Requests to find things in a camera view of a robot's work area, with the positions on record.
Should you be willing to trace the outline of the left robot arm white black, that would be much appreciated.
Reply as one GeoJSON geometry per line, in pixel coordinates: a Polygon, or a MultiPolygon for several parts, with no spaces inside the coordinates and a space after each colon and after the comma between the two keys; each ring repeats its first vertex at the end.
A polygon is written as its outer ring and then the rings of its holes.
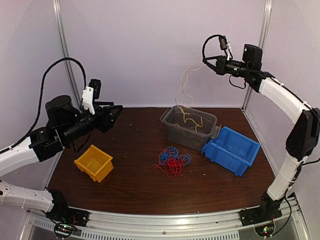
{"type": "MultiPolygon", "coordinates": [[[[68,95],[60,95],[47,102],[45,109],[48,117],[46,126],[32,130],[16,143],[1,149],[1,176],[26,165],[44,162],[93,130],[106,133],[114,126],[123,106],[92,101],[79,111],[72,106],[68,95]]],[[[72,211],[59,190],[34,190],[1,181],[0,204],[52,211],[61,222],[72,218],[72,211]]]]}

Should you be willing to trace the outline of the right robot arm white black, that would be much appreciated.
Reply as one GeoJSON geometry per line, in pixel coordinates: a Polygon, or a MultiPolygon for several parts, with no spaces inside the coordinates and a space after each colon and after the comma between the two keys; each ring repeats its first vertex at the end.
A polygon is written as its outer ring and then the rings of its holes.
{"type": "Polygon", "coordinates": [[[256,210],[258,219],[266,221],[279,208],[287,190],[297,180],[302,167],[308,164],[307,158],[318,144],[320,110],[302,101],[271,73],[261,70],[263,50],[260,47],[245,44],[241,61],[231,58],[226,44],[221,44],[220,48],[224,55],[207,57],[203,54],[203,63],[218,75],[243,78],[254,91],[281,109],[293,123],[285,143],[285,159],[256,210]]]}

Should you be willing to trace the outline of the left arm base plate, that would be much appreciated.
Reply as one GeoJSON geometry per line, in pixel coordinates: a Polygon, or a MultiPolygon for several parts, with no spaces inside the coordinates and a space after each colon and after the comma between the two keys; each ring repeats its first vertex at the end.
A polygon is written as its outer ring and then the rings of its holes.
{"type": "Polygon", "coordinates": [[[58,204],[55,204],[50,211],[47,211],[46,215],[56,222],[68,223],[79,227],[86,227],[89,219],[89,212],[86,210],[58,204]]]}

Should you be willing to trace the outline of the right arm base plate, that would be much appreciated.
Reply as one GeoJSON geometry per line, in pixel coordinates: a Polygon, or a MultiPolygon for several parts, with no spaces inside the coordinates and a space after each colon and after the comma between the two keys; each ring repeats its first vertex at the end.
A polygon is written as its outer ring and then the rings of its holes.
{"type": "Polygon", "coordinates": [[[259,206],[254,208],[242,208],[238,214],[243,227],[270,222],[282,216],[282,212],[279,209],[276,209],[272,213],[264,214],[259,206]]]}

